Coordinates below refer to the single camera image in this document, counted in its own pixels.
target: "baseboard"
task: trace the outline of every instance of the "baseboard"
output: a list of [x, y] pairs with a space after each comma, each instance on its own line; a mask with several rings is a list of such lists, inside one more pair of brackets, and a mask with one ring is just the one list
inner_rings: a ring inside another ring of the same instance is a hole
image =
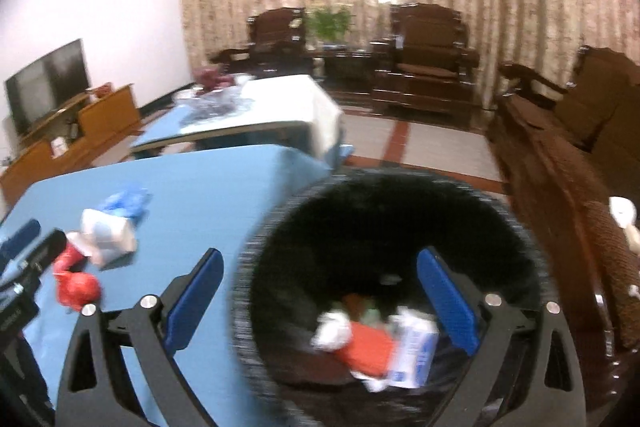
[[156, 98], [155, 100], [152, 100], [151, 102], [143, 105], [142, 107], [139, 107], [138, 110], [140, 111], [140, 118], [146, 118], [150, 114], [153, 114], [156, 111], [164, 109], [172, 102], [173, 100], [172, 97], [176, 92], [183, 89], [187, 89], [188, 87], [191, 87], [191, 86], [193, 86], [193, 82], [190, 82], [189, 84], [185, 84], [184, 86], [179, 87], [178, 89], [174, 89], [171, 92], [168, 92], [167, 94], [162, 95], [160, 98]]

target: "wooden armchair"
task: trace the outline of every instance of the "wooden armchair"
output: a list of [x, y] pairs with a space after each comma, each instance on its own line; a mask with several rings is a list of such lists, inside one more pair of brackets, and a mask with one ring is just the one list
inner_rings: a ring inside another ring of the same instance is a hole
[[374, 110], [389, 105], [445, 112], [470, 124], [478, 52], [466, 47], [460, 12], [437, 5], [392, 6], [389, 38], [371, 43], [376, 61]]
[[249, 17], [250, 42], [211, 55], [225, 73], [249, 73], [257, 78], [311, 74], [313, 59], [306, 53], [305, 9], [278, 8]]

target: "television screen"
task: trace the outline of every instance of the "television screen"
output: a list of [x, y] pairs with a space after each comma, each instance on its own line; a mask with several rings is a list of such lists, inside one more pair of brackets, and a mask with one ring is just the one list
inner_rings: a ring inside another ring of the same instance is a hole
[[31, 125], [88, 87], [79, 39], [14, 74], [4, 88], [17, 134], [28, 133]]

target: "blue tablecloth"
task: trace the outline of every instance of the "blue tablecloth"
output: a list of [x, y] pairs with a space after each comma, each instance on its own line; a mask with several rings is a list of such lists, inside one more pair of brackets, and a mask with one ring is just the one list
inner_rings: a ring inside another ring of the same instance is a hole
[[[274, 426], [242, 378], [230, 341], [228, 292], [236, 258], [266, 214], [329, 172], [327, 165], [296, 150], [270, 145], [124, 162], [38, 182], [16, 204], [0, 233], [11, 235], [31, 217], [39, 220], [43, 233], [55, 227], [77, 229], [84, 208], [130, 182], [143, 184], [152, 200], [138, 226], [139, 248], [132, 263], [101, 272], [87, 268], [100, 280], [102, 309], [129, 308], [143, 295], [159, 295], [174, 277], [190, 272], [207, 248], [218, 248], [225, 259], [222, 285], [191, 344], [175, 360], [220, 427]], [[24, 333], [55, 403], [77, 314], [56, 302], [50, 268], [36, 302], [40, 315]], [[125, 349], [125, 357], [149, 420], [166, 425], [133, 350]]]

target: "metal bolt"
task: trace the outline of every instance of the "metal bolt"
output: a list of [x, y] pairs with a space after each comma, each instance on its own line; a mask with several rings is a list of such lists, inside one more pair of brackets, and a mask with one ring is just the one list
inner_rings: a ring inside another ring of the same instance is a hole
[[500, 306], [502, 304], [502, 298], [495, 293], [487, 293], [484, 296], [484, 302], [489, 304], [489, 306]]
[[546, 311], [558, 315], [560, 313], [560, 305], [557, 302], [549, 301], [546, 303]]
[[158, 304], [158, 297], [155, 295], [145, 295], [140, 299], [140, 306], [147, 310], [153, 308], [156, 304]]
[[85, 304], [82, 306], [82, 315], [85, 317], [90, 317], [95, 313], [96, 307], [95, 304]]

